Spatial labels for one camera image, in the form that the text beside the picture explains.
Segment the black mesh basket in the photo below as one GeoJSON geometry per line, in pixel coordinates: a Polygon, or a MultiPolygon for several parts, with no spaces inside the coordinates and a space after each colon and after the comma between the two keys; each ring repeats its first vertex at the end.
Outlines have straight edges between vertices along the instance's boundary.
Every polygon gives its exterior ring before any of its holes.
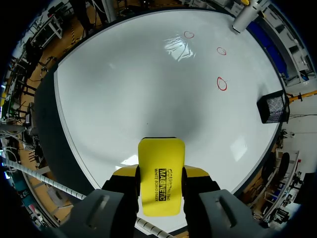
{"type": "Polygon", "coordinates": [[[257,106],[262,123],[288,122],[289,99],[283,90],[262,96],[257,106]]]}

